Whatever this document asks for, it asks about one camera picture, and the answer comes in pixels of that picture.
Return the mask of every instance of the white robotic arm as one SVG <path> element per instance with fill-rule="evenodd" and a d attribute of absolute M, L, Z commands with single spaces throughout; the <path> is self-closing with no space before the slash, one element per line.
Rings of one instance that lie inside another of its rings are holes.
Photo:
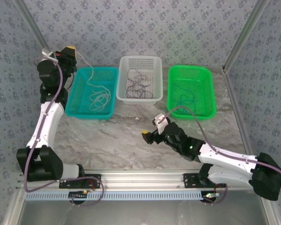
<path fill-rule="evenodd" d="M 281 173 L 269 167 L 280 171 L 281 168 L 269 155 L 261 153 L 257 157 L 210 146 L 203 140 L 188 137 L 175 122 L 164 117 L 163 114 L 155 117 L 153 124 L 157 129 L 152 133 L 143 131 L 143 139 L 148 144 L 163 142 L 185 159 L 203 163 L 198 175 L 202 184 L 253 188 L 259 196 L 273 201 L 278 199 Z"/>
<path fill-rule="evenodd" d="M 42 80 L 41 113 L 32 138 L 26 148 L 17 151 L 16 157 L 23 173 L 28 167 L 27 181 L 77 178 L 84 175 L 82 166 L 63 163 L 53 151 L 58 122 L 67 104 L 64 85 L 76 72 L 76 50 L 67 46 L 55 54 L 42 53 L 45 58 L 37 65 Z"/>

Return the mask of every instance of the blue floral wall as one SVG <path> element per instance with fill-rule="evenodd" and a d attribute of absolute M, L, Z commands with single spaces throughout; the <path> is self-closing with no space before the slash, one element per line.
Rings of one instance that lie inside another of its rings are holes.
<path fill-rule="evenodd" d="M 157 55 L 164 66 L 222 66 L 256 0 L 25 0 L 52 49 L 91 65 Z"/>
<path fill-rule="evenodd" d="M 252 148 L 281 165 L 281 0 L 270 0 L 229 76 Z"/>
<path fill-rule="evenodd" d="M 40 50 L 12 0 L 0 0 L 0 224 L 38 119 L 40 81 L 31 59 Z"/>

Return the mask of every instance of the gray marble table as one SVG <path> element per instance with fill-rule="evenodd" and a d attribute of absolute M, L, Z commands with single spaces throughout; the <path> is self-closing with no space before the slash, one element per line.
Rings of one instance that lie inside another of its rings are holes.
<path fill-rule="evenodd" d="M 221 73 L 213 72 L 217 114 L 202 121 L 212 143 L 220 148 L 245 153 L 237 122 Z M 167 113 L 168 70 L 163 70 L 163 98 L 155 105 L 125 105 L 116 100 L 110 120 L 80 120 L 61 117 L 54 150 L 67 163 L 82 164 L 86 169 L 200 169 L 161 143 L 148 145 L 142 130 L 153 131 L 152 119 Z M 193 120 L 174 120 L 185 133 L 203 139 Z"/>

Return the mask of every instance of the mesh basket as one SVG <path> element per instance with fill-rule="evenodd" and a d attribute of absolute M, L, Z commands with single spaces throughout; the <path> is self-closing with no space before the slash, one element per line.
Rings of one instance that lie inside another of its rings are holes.
<path fill-rule="evenodd" d="M 124 56 L 120 60 L 117 99 L 153 105 L 163 97 L 162 61 L 157 56 Z"/>
<path fill-rule="evenodd" d="M 66 114 L 79 119 L 108 120 L 114 110 L 118 69 L 114 67 L 94 67 L 94 76 L 88 82 L 91 75 L 92 69 L 90 67 L 80 68 L 77 71 L 66 106 Z M 92 104 L 92 100 L 104 90 L 100 86 L 104 86 L 111 94 L 110 101 L 106 105 L 104 101 L 97 105 Z"/>
<path fill-rule="evenodd" d="M 188 107 L 200 120 L 216 114 L 213 79 L 205 67 L 175 65 L 169 69 L 168 110 L 176 106 Z M 171 113 L 177 119 L 193 119 L 185 109 Z"/>

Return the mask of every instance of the white cable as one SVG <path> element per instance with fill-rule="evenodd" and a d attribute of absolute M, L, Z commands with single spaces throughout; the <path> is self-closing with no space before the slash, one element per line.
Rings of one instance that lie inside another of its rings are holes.
<path fill-rule="evenodd" d="M 104 89 L 104 90 L 99 91 L 99 92 L 92 90 L 93 94 L 91 94 L 89 96 L 90 101 L 92 101 L 92 103 L 89 106 L 89 110 L 91 110 L 91 111 L 98 111 L 99 112 L 99 111 L 103 110 L 105 108 L 105 106 L 110 102 L 110 100 L 111 100 L 111 92 L 106 87 L 104 87 L 102 85 L 94 85 L 94 84 L 89 83 L 89 81 L 94 76 L 94 68 L 88 62 L 86 62 L 84 57 L 79 52 L 77 52 L 77 54 L 80 55 L 81 58 L 83 59 L 83 61 L 86 64 L 88 64 L 89 67 L 92 68 L 92 75 L 88 79 L 87 85 L 90 85 L 90 86 L 95 87 L 95 88 L 103 88 Z"/>

